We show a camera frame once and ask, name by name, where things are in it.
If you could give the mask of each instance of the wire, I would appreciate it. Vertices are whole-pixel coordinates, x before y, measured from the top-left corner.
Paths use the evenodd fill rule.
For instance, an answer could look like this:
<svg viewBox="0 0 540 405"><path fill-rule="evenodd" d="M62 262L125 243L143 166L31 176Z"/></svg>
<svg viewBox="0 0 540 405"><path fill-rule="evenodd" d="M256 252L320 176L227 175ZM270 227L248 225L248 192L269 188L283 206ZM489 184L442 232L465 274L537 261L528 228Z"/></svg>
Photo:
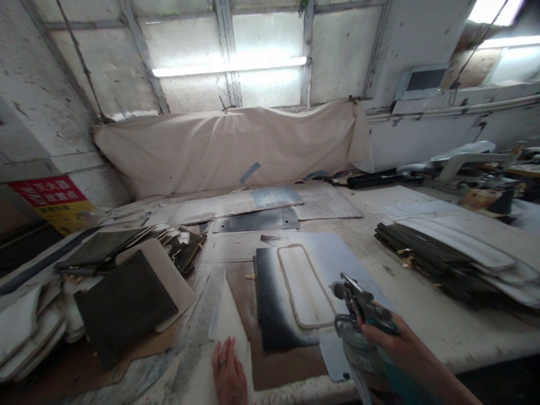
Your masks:
<svg viewBox="0 0 540 405"><path fill-rule="evenodd" d="M101 109L100 102L97 99L96 91L94 90L94 85L92 84L92 79L90 78L90 70L86 66L86 63L84 62L83 54L81 53L79 49L79 43L77 42L77 39L75 38L75 35L73 34L73 30L71 29L71 25L69 24L68 17L66 17L66 13L64 13L64 9L62 8L62 4L60 4L60 0L56 0L56 4L58 5L58 8L60 9L60 12L62 13L62 17L64 18L64 22L66 23L67 30L69 31L69 35L71 37L71 41L73 42L73 46L75 47L75 51L77 52L77 56L79 57L80 64L83 67L83 72L86 75L88 84L90 85L90 90L92 90L92 94L94 95L94 99L96 100L97 109L100 111L101 119L110 120L110 118L107 118L105 114L103 114L103 110Z"/></svg>
<svg viewBox="0 0 540 405"><path fill-rule="evenodd" d="M475 48L473 49L471 55L469 56L469 59L467 59L467 61L465 62L465 64L462 66L462 68L460 69L460 72L457 74L457 77L456 77L456 80L454 80L452 82L452 84L450 85L449 89L452 90L452 93L450 93L450 98L448 99L448 105L451 107L454 105L454 103L456 102L456 97L457 97L457 91L459 89L459 87L461 86L461 83L460 83L460 77L461 77L461 74L463 73L463 71L465 70L465 68L467 67L467 65L469 64L469 62L471 61L471 59L473 58L474 54L476 53L476 51L478 50L478 47L484 42L485 38L487 37L488 33L489 33L489 30L491 30L491 28L493 27L493 25L495 24L495 21L497 21L497 19L499 18L499 15L501 15L501 12L502 10L506 7L506 3L508 3L509 0L505 0L505 2L502 4L501 8L499 9L499 11L497 12L497 15L495 16L495 18L493 19L493 21L488 25L488 27L485 29L485 32L484 34L482 35L482 38L480 39L480 41L478 42L478 44L475 46Z"/></svg>

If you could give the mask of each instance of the tape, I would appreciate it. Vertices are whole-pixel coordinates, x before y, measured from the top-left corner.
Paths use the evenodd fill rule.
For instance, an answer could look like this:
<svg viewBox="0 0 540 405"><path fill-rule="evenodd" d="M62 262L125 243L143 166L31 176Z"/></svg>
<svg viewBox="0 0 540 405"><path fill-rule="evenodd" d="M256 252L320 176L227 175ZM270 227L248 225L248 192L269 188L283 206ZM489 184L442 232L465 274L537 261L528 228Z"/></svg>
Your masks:
<svg viewBox="0 0 540 405"><path fill-rule="evenodd" d="M260 163L259 162L255 162L253 164L253 166L251 166L247 172L245 172L242 177L240 177L240 180L238 180L241 184L244 184L246 182L246 180L249 179L249 177L258 169L260 168Z"/></svg>

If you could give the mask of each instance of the white wall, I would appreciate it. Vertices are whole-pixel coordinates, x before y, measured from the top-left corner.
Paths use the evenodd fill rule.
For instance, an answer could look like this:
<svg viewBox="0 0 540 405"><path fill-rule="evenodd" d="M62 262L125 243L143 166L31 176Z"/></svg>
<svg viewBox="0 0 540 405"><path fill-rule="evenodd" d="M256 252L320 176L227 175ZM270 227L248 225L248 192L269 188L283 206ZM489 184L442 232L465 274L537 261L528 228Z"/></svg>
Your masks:
<svg viewBox="0 0 540 405"><path fill-rule="evenodd" d="M370 126L371 157L356 166L367 172L379 172L411 162L428 161L435 155L469 142L492 141L497 150L540 134L540 106L501 111L484 116L452 118L404 118ZM486 122L480 132L480 122Z"/></svg>
<svg viewBox="0 0 540 405"><path fill-rule="evenodd" d="M471 0L392 0L367 88L375 107L390 106L403 71L450 60L473 6Z"/></svg>
<svg viewBox="0 0 540 405"><path fill-rule="evenodd" d="M43 148L51 156L94 151L91 116L20 1L0 3L0 55L0 94ZM18 146L31 150L23 138Z"/></svg>
<svg viewBox="0 0 540 405"><path fill-rule="evenodd" d="M0 119L0 183L69 173L94 206L130 202L93 144L93 113L18 0L0 3Z"/></svg>
<svg viewBox="0 0 540 405"><path fill-rule="evenodd" d="M370 109L377 110L392 104L403 71L414 66L449 62L473 6L474 1L469 0L392 1L377 71L368 89L373 100L363 103L368 115ZM502 60L492 78L500 81L503 77L509 78L509 74L519 74L524 78L532 70L538 71L536 57L532 66L520 64L520 70L516 70L515 65L510 66L510 61ZM540 82L504 87L489 83L487 88L460 90L454 106L466 103L470 107L513 100L538 94L539 91ZM371 156L356 165L362 170L376 172L414 161L427 161L439 153L474 141L480 132L480 122L487 124L478 140L491 140L499 149L540 134L538 106L493 113L487 107L484 114L460 115L466 107L453 117L437 119L418 115L428 110L448 111L449 96L450 92L446 91L429 99L399 101L388 122L370 126Z"/></svg>

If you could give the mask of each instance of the paint-stained table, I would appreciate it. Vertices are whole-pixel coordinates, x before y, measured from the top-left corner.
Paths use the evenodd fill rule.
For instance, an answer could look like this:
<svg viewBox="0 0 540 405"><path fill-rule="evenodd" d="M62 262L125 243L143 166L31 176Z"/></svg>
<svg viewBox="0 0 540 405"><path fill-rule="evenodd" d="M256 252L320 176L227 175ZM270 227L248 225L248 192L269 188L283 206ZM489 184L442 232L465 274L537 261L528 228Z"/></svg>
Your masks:
<svg viewBox="0 0 540 405"><path fill-rule="evenodd" d="M454 373L540 353L540 328L508 313L474 311L456 302L433 288L423 275L404 268L373 237L378 223L389 224L397 219L385 207L436 198L401 186L358 191L341 188L340 192L361 209L364 218L304 221L300 232L337 233L368 268L400 315ZM211 324L217 339L236 337L236 354L248 380L248 403L343 403L358 398L352 382L334 384L328 376L254 392L249 343L224 281L226 264L200 263L200 256L196 272L190 276L197 298L181 318L175 348L133 362L120 383L69 398L66 403L216 403L211 366L214 343L208 339Z"/></svg>

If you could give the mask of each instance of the ceiling light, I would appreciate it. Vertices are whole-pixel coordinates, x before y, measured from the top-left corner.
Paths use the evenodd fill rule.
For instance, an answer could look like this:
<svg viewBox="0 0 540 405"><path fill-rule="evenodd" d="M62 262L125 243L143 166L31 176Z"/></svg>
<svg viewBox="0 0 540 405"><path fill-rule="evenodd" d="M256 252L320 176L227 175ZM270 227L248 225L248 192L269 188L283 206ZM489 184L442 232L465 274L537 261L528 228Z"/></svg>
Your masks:
<svg viewBox="0 0 540 405"><path fill-rule="evenodd" d="M514 46L538 45L540 44L540 35L535 37L510 37L487 39L480 44L478 49L486 48L506 48Z"/></svg>
<svg viewBox="0 0 540 405"><path fill-rule="evenodd" d="M512 25L524 0L508 0L495 25ZM476 0L469 20L479 24L491 24L505 0Z"/></svg>
<svg viewBox="0 0 540 405"><path fill-rule="evenodd" d="M281 60L247 60L230 64L212 64L197 66L164 67L152 70L156 77L190 76L209 73L224 73L230 71L262 70L302 66L307 63L305 56Z"/></svg>

